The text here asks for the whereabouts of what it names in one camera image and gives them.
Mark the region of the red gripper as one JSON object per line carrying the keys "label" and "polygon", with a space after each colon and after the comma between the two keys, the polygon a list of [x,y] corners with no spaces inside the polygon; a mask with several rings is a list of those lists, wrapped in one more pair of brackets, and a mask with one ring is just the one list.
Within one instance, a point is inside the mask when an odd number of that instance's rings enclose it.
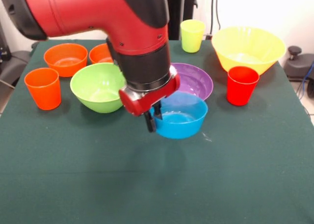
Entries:
{"label": "red gripper", "polygon": [[177,91],[180,87],[180,83],[179,74],[174,74],[169,82],[158,90],[147,93],[137,93],[131,90],[128,86],[125,86],[119,90],[119,96],[125,109],[134,116],[141,116],[144,114],[148,131],[155,132],[155,120],[149,110],[153,106],[154,116],[162,120],[161,103],[158,101]]}

